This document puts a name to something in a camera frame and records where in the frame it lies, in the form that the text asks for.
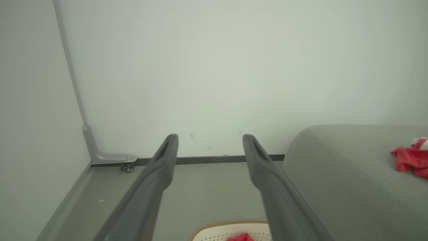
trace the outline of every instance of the gray metal frame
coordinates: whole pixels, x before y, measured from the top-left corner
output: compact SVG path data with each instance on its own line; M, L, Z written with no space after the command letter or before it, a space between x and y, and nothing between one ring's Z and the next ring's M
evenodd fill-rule
M74 92L76 93L77 103L79 105L80 114L82 115L83 119L83 133L85 134L86 145L88 146L92 164L133 163L137 160L137 156L135 155L107 155L98 150L91 127L89 126L88 120L86 119L85 110L83 109L82 98L80 97L79 87L77 86L76 76L74 74L74 68L71 62L70 52L68 50L67 38L65 37L64 25L62 22L61 10L58 1L59 0L53 0L56 18L58 20L59 32L61 33L62 45L64 47L68 69L70 70L71 81L73 82Z

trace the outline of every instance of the white basket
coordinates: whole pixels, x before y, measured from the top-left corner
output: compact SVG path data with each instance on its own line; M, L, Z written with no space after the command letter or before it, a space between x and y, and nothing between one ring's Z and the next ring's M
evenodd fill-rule
M210 223L197 228L189 241L227 241L240 234L248 233L254 241L272 241L266 220L244 219Z

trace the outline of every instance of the gray upholstery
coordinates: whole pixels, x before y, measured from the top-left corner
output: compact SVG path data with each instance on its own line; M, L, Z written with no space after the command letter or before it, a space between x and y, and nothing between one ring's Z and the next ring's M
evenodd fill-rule
M428 181L390 152L428 127L322 125L290 145L285 173L336 241L428 240Z

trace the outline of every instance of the red cloth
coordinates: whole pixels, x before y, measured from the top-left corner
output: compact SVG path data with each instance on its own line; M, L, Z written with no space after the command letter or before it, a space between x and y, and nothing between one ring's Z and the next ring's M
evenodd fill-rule
M416 175L428 180L428 150L398 147L392 154L397 156L395 169L407 172L413 167Z
M254 241L254 239L247 233L243 233L236 238L228 238L227 241Z

